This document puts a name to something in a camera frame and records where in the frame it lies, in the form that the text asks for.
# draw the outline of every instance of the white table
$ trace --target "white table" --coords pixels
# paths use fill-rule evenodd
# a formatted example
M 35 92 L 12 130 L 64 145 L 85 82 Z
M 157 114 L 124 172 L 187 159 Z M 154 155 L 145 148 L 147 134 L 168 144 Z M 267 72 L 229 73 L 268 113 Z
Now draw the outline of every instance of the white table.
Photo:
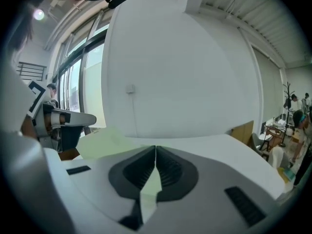
M 195 138 L 128 138 L 134 144 L 162 145 L 211 158 L 234 168 L 277 199 L 285 183 L 276 170 L 251 148 L 229 135 Z

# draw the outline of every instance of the black railing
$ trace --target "black railing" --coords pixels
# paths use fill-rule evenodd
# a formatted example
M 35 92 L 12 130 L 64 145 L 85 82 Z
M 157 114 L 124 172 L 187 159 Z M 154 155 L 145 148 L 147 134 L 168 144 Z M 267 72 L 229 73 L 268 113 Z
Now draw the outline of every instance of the black railing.
M 46 66 L 20 61 L 16 68 L 16 72 L 23 80 L 43 81 L 43 74 L 46 68 Z

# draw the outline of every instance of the white wall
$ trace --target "white wall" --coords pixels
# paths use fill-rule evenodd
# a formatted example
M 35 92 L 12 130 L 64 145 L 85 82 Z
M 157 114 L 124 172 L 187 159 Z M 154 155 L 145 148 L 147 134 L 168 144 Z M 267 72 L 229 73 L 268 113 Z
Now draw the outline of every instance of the white wall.
M 298 98 L 304 98 L 308 93 L 312 98 L 312 64 L 300 67 L 286 69 L 287 80 L 291 84 L 290 90 L 295 91 Z
M 177 0 L 128 0 L 105 40 L 106 125 L 126 136 L 198 137 L 255 121 L 256 67 L 238 29 L 181 13 Z M 134 84 L 132 100 L 126 86 Z

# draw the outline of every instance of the gray chair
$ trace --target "gray chair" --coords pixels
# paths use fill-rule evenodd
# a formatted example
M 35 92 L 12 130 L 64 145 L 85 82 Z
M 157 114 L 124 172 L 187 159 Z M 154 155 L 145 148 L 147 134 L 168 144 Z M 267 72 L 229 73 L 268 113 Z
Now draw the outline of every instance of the gray chair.
M 265 143 L 267 144 L 267 146 L 266 146 L 266 150 L 263 151 L 262 149 Z M 265 157 L 265 160 L 268 161 L 269 159 L 269 141 L 268 140 L 261 140 L 258 138 L 258 136 L 255 133 L 252 133 L 250 147 L 261 157 Z

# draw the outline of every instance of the ceiling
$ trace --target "ceiling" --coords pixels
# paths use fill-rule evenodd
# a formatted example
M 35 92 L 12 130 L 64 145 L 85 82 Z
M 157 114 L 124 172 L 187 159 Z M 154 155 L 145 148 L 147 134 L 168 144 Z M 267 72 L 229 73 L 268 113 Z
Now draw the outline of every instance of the ceiling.
M 287 68 L 311 64 L 305 35 L 281 0 L 203 0 L 202 4 L 231 13 L 258 31 Z

